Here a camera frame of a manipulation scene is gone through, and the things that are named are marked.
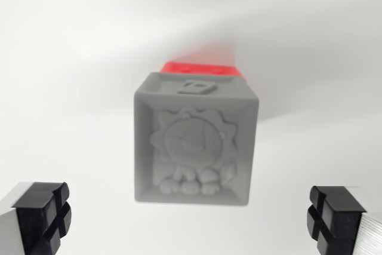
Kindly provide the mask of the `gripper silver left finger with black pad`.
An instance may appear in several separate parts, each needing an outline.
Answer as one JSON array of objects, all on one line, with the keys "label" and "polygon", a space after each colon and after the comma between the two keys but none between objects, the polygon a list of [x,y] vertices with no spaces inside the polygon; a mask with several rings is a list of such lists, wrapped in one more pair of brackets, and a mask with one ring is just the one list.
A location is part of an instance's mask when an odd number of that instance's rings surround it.
[{"label": "gripper silver left finger with black pad", "polygon": [[56,254],[72,211],[68,184],[20,182],[1,199],[1,254]]}]

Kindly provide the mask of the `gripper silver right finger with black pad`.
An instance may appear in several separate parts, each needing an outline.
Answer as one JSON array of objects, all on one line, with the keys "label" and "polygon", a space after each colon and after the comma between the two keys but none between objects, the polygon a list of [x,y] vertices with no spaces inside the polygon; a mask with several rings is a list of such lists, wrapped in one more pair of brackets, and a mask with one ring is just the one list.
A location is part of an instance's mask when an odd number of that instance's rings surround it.
[{"label": "gripper silver right finger with black pad", "polygon": [[381,254],[381,189],[312,186],[307,228],[323,255]]}]

